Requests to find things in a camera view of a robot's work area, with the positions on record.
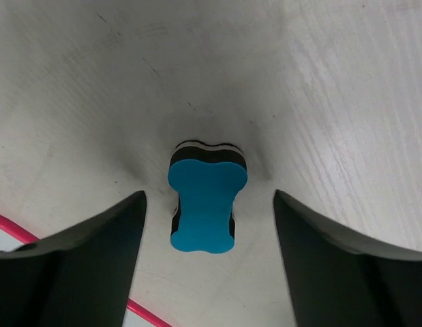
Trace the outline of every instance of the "blue top of eraser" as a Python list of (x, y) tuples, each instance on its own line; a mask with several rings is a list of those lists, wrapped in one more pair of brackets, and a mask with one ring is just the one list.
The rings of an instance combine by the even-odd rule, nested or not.
[(171, 244), (184, 252), (224, 253), (235, 245), (229, 219), (235, 196), (247, 183), (247, 170), (233, 162), (183, 159), (171, 165), (168, 182), (179, 193), (179, 227)]

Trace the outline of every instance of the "red cable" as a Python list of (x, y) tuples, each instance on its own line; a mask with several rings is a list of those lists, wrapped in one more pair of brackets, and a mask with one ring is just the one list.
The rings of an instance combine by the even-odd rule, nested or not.
[[(29, 233), (24, 228), (20, 227), (13, 221), (10, 221), (8, 218), (0, 215), (0, 230), (3, 230), (6, 234), (16, 238), (23, 244), (32, 243), (37, 241), (39, 238), (35, 235)], [(160, 319), (152, 312), (140, 306), (138, 303), (134, 302), (130, 298), (127, 300), (127, 308), (139, 315), (144, 320), (147, 320), (150, 324), (155, 325), (156, 327), (172, 327), (167, 324), (164, 320)]]

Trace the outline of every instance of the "blue eraser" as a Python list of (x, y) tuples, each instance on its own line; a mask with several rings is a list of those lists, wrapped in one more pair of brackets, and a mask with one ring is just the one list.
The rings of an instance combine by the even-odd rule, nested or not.
[(172, 246), (183, 252), (232, 249), (233, 202), (247, 183), (243, 153), (231, 144), (181, 143), (171, 158), (168, 182), (179, 194)]

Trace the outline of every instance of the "white surface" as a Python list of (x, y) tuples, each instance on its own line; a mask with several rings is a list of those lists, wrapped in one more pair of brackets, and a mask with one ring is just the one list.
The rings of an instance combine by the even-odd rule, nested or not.
[[(236, 247), (179, 253), (166, 173), (234, 142)], [(0, 0), (0, 213), (38, 236), (137, 189), (132, 298), (173, 326), (292, 326), (275, 188), (422, 250), (422, 0)]]
[[(0, 230), (0, 251), (11, 251), (21, 245), (19, 240)], [(152, 327), (152, 324), (126, 310), (123, 327)]]

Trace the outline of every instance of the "pink cord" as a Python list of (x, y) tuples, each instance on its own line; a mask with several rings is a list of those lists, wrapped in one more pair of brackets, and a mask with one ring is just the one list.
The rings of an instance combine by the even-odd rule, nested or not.
[[(35, 235), (29, 233), (24, 228), (20, 227), (16, 223), (10, 221), (8, 218), (0, 215), (0, 230), (3, 230), (6, 234), (16, 238), (23, 244), (35, 242), (39, 238)], [(155, 325), (156, 327), (171, 327), (171, 325), (167, 324), (164, 320), (160, 319), (156, 315), (152, 314), (152, 312), (144, 309), (138, 303), (132, 301), (130, 298), (127, 300), (127, 308), (139, 315), (144, 320), (147, 320), (150, 324)]]

